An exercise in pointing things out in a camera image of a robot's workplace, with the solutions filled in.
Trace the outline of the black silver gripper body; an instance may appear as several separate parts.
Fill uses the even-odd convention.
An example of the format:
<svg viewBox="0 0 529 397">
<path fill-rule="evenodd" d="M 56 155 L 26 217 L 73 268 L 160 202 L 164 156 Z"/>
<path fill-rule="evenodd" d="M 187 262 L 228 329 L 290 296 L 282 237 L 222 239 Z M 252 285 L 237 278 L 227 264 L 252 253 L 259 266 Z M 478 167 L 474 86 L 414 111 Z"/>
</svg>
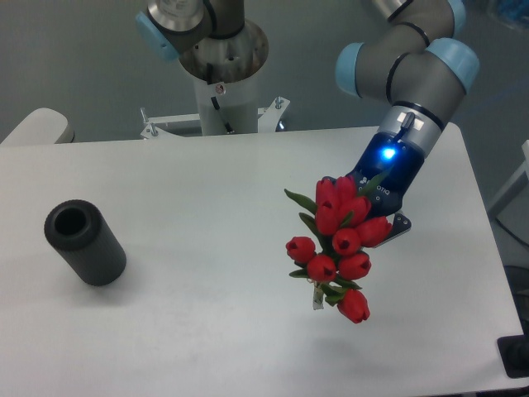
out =
<svg viewBox="0 0 529 397">
<path fill-rule="evenodd" d="M 405 101 L 394 104 L 349 176 L 371 202 L 371 217 L 396 213 L 403 196 L 446 127 L 428 109 Z"/>
</svg>

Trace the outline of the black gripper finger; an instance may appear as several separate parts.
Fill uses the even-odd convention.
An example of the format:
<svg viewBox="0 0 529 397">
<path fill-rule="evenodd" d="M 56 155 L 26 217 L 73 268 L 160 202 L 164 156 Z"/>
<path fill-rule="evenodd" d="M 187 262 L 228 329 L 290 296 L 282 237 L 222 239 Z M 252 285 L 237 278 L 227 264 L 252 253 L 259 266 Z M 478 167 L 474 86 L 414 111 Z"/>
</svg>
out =
<svg viewBox="0 0 529 397">
<path fill-rule="evenodd" d="M 398 211 L 393 215 L 392 228 L 389 234 L 378 244 L 375 248 L 382 246 L 385 243 L 388 243 L 406 232 L 409 232 L 412 228 L 411 219 L 406 216 L 402 211 Z"/>
</svg>

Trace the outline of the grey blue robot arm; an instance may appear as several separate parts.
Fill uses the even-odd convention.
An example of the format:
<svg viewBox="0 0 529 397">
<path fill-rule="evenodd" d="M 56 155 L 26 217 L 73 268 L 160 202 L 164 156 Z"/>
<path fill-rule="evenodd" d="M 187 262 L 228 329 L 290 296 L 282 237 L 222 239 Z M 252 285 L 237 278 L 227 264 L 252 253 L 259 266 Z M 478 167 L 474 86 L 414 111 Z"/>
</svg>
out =
<svg viewBox="0 0 529 397">
<path fill-rule="evenodd" d="M 390 238 L 407 232 L 403 197 L 469 92 L 479 59 L 456 34 L 460 1 L 377 1 L 390 28 L 374 44 L 352 43 L 336 61 L 345 93 L 376 98 L 390 109 L 350 176 L 371 202 L 371 215 L 392 216 Z M 269 43 L 245 17 L 241 1 L 150 1 L 136 27 L 162 59 L 193 78 L 205 136 L 274 131 L 284 105 L 259 113 L 255 76 Z"/>
</svg>

